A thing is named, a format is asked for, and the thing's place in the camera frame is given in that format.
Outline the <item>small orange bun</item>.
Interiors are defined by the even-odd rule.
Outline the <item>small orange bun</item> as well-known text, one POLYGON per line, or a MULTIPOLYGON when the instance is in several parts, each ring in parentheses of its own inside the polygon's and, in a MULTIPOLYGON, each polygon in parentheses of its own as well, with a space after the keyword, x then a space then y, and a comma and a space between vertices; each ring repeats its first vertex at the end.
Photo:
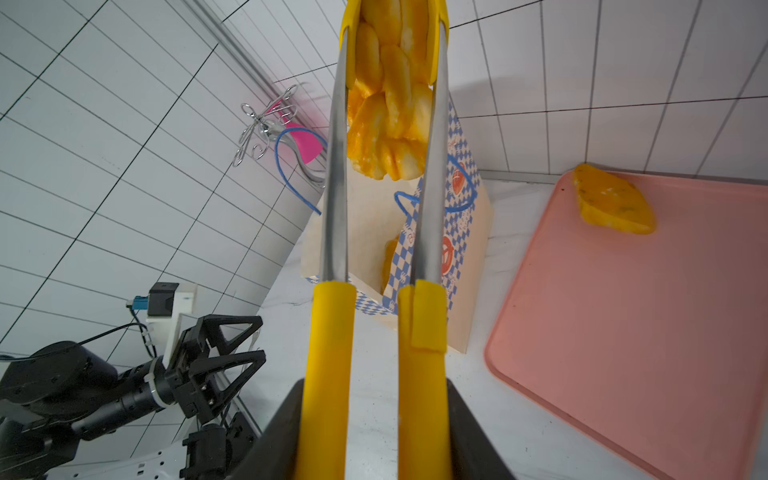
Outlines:
POLYGON ((656 230, 650 204, 629 181, 581 164, 573 170, 573 183, 579 213, 586 223, 638 235, 656 230))

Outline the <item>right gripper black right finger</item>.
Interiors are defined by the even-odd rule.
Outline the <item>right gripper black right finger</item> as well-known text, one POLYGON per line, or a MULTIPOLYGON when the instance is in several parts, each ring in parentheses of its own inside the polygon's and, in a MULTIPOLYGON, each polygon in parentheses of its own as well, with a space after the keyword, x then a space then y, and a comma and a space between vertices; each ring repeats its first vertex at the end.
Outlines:
POLYGON ((515 480, 472 414, 458 389, 447 379, 452 475, 458 480, 515 480))

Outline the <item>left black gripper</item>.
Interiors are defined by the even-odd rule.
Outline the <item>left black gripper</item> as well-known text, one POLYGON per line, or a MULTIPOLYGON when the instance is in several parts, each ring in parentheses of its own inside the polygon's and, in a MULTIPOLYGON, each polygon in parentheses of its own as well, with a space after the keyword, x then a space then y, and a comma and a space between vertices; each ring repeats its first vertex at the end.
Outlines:
POLYGON ((159 409, 178 405, 186 418, 201 424, 218 418, 266 363, 266 352, 238 353, 263 326, 258 315, 208 314, 197 319, 179 340, 179 364, 191 363, 191 376, 166 369, 161 358, 150 362, 149 391, 159 409))

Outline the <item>braided twisted bread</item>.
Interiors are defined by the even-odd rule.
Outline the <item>braided twisted bread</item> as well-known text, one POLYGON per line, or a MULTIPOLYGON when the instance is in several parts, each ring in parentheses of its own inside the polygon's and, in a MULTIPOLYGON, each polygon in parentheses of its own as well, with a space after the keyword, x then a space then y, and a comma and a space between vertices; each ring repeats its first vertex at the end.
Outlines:
POLYGON ((342 22, 349 61, 347 158, 358 173, 413 180, 425 171, 437 1, 350 1, 342 22))

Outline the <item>yellow steel bread tongs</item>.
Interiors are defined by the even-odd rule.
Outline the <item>yellow steel bread tongs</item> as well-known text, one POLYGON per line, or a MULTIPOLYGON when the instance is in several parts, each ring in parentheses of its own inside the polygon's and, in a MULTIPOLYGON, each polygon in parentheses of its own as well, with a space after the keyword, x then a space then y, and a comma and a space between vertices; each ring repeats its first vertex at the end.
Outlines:
POLYGON ((397 316, 398 475, 449 479, 449 16, 442 1, 350 1, 339 30, 295 475, 345 475, 356 310, 397 316))

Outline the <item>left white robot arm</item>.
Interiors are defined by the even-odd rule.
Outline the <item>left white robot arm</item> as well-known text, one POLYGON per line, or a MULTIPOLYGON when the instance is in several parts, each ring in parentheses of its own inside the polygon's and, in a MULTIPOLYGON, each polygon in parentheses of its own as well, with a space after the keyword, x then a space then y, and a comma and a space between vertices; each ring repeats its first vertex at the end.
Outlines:
POLYGON ((169 407, 216 419, 266 362, 262 350, 237 350, 262 325, 259 316, 203 316, 171 354, 123 373, 73 341, 14 359, 1 379, 2 478, 40 477, 72 461, 80 442, 169 407))

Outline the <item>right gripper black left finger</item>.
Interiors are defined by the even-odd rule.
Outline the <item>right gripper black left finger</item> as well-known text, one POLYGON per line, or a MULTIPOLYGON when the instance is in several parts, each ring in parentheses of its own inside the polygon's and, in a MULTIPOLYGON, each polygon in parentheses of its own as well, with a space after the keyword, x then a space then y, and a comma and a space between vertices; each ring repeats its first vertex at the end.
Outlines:
POLYGON ((298 451, 304 380, 298 380, 261 437, 229 474, 234 480, 293 479, 298 451))

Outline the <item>large oval bread loaf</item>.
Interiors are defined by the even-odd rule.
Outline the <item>large oval bread loaf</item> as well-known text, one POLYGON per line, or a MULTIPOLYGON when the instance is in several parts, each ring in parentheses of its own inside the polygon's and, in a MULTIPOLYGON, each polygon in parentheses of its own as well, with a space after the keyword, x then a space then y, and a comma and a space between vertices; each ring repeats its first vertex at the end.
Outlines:
POLYGON ((391 264, 393 261, 395 249, 398 245, 398 241, 399 236, 396 236, 394 239, 389 240, 385 246, 384 260, 381 269, 381 294, 385 293, 387 285, 389 284, 391 264))

